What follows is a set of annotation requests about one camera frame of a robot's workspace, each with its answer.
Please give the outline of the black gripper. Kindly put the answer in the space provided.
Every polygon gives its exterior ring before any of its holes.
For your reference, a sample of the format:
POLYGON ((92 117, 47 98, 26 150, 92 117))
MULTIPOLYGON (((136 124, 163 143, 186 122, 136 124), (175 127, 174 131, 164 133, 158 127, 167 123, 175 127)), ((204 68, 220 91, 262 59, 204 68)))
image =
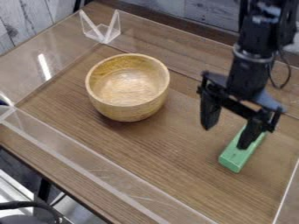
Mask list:
POLYGON ((247 120, 240 132, 238 148, 246 150, 269 132, 274 132, 285 106, 266 90, 273 63, 232 63, 228 76, 203 71, 198 86, 200 96, 200 124, 210 130, 219 122, 220 110, 228 109, 247 120))

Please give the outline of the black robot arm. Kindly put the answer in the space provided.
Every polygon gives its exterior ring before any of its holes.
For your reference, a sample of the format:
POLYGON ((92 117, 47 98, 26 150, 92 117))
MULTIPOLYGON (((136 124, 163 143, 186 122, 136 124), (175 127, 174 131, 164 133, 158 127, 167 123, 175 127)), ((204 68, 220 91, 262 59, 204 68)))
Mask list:
POLYGON ((239 8, 239 38, 234 45, 234 60, 228 75, 204 71, 200 95, 200 124, 210 130, 228 109, 247 119, 238 148, 247 149, 262 134, 277 128, 285 106, 267 93, 274 82, 275 59, 294 43, 295 17, 299 0, 242 0, 239 8))

